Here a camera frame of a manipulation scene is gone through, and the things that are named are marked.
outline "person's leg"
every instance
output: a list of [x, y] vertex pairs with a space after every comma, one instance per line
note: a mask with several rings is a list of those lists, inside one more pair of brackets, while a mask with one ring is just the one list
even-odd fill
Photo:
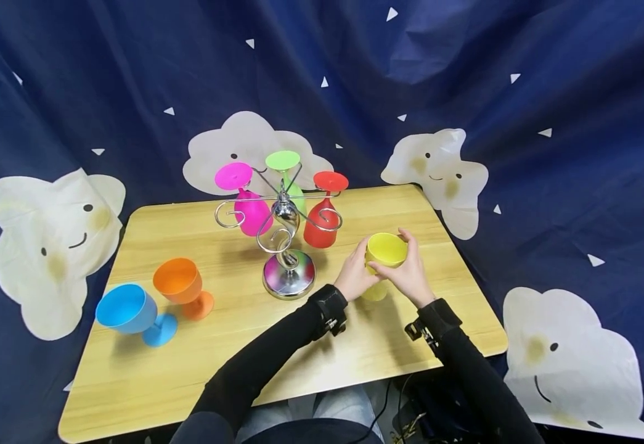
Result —
[[264, 430], [290, 421], [292, 421], [292, 412], [286, 400], [252, 407], [243, 426], [238, 430], [235, 442], [241, 444], [244, 440], [252, 438]]
[[[364, 388], [357, 385], [326, 393], [317, 393], [317, 398], [314, 400], [313, 417], [335, 417], [336, 419], [358, 422], [368, 428], [373, 424], [376, 415], [374, 415], [373, 407], [370, 405]], [[373, 432], [383, 442], [378, 424], [373, 425]]]

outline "cloud cutout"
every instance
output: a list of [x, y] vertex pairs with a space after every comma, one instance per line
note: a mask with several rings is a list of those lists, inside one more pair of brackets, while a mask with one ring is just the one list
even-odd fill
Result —
[[85, 277], [115, 253], [125, 188], [82, 169], [50, 183], [0, 178], [0, 286], [21, 305], [41, 340], [75, 330], [88, 295]]
[[566, 290], [518, 287], [507, 294], [503, 312], [504, 381], [533, 421], [644, 438], [635, 350], [602, 328], [585, 300]]
[[489, 179], [481, 163], [460, 158], [465, 130], [445, 129], [435, 134], [412, 134], [393, 149], [381, 179], [393, 185], [418, 183], [449, 232], [462, 240], [472, 238], [479, 226], [477, 196]]
[[[307, 139], [291, 131], [275, 131], [264, 118], [249, 111], [234, 113], [220, 129], [204, 131], [189, 142], [189, 155], [183, 167], [186, 181], [197, 190], [224, 196], [230, 191], [219, 188], [214, 182], [216, 172], [231, 162], [245, 162], [265, 171], [265, 178], [276, 185], [280, 175], [268, 170], [265, 158], [280, 150], [292, 150], [302, 158], [302, 172], [296, 183], [303, 190], [314, 190], [312, 178], [320, 171], [333, 170], [326, 159], [312, 153]], [[253, 174], [248, 190], [258, 195], [270, 195], [272, 190], [257, 174]]]

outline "wrist strap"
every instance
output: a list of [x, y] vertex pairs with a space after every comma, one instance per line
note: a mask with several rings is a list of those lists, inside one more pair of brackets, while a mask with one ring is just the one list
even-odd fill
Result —
[[461, 325], [462, 320], [452, 311], [447, 301], [440, 298], [418, 310], [418, 319], [408, 324], [405, 331], [413, 341], [423, 336], [437, 355], [443, 335]]
[[331, 331], [336, 336], [346, 330], [346, 315], [344, 309], [349, 303], [344, 295], [333, 285], [323, 286], [317, 293], [313, 294], [310, 301], [320, 308], [322, 324], [314, 332], [312, 340], [316, 341]]

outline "yellow cup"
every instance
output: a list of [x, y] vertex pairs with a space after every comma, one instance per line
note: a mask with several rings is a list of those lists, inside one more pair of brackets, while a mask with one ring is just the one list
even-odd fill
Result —
[[[395, 268], [400, 266], [406, 260], [409, 246], [397, 235], [391, 233], [376, 233], [369, 239], [367, 253], [365, 253], [365, 262], [367, 270], [371, 274], [376, 271], [368, 266], [369, 262], [376, 262], [379, 265], [390, 266]], [[388, 293], [387, 282], [379, 282], [362, 294], [362, 298], [367, 300], [378, 301], [386, 297]]]

